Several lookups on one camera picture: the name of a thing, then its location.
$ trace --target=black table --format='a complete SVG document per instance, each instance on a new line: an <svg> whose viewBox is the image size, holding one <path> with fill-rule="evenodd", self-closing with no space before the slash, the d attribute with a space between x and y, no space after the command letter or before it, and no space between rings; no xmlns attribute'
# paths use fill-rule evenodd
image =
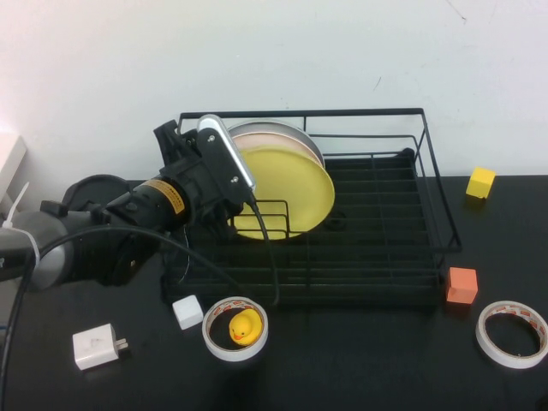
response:
<svg viewBox="0 0 548 411"><path fill-rule="evenodd" d="M474 327L489 303L514 300L548 318L548 176L498 177L480 209L466 178L444 178L464 250L478 271L468 314L389 308L289 310L270 315L261 358L214 358L201 329L178 329L160 298L160 258L126 287L75 283L28 295L15 336L7 409L536 409L548 360L529 370L493 363ZM112 323L131 358L81 372L72 335Z"/></svg>

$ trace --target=rubber duck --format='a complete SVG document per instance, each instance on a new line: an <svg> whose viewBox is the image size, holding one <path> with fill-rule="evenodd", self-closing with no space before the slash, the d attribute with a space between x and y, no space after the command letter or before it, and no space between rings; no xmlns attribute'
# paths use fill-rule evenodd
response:
<svg viewBox="0 0 548 411"><path fill-rule="evenodd" d="M243 310L230 320L230 338L239 345L251 345L260 336L263 322L259 314L252 308Z"/></svg>

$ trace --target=white cube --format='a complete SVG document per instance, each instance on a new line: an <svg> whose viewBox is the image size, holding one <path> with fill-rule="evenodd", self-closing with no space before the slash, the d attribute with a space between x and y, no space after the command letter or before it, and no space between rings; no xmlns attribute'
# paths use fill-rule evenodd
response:
<svg viewBox="0 0 548 411"><path fill-rule="evenodd" d="M196 295L190 295L182 300L175 301L173 303L173 311L181 330L186 330L204 320L204 312Z"/></svg>

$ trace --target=wire rack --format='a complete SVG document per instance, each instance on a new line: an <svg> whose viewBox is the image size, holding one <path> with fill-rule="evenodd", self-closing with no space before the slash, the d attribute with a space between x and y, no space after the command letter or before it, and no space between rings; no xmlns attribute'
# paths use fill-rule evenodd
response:
<svg viewBox="0 0 548 411"><path fill-rule="evenodd" d="M180 130L204 114L181 114ZM460 251L461 241L422 109L215 114L228 124L252 118L291 121L325 156L336 199L322 224L297 233L290 227L287 203L271 200L280 202L284 212L278 216L286 222L285 239L272 242L282 304L440 301L444 256ZM271 300L271 266L262 241L241 232L220 241L200 228L186 234L193 249L225 269L254 299ZM185 256L172 256L168 268L164 293L169 301L196 294L214 302L234 293Z"/></svg>

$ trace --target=yellow plate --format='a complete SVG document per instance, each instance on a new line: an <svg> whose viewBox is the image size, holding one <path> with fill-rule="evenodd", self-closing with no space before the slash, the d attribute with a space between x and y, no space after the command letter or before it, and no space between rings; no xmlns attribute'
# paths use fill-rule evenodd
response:
<svg viewBox="0 0 548 411"><path fill-rule="evenodd" d="M257 200L285 200L288 203L289 212L283 202L257 203L271 240L286 238L285 216L289 216L290 237L310 231L324 221L335 202L335 189L318 163L299 152L278 146L262 146L242 151L241 155L257 181ZM248 205L242 215L234 218L234 226L240 235L264 239L259 222Z"/></svg>

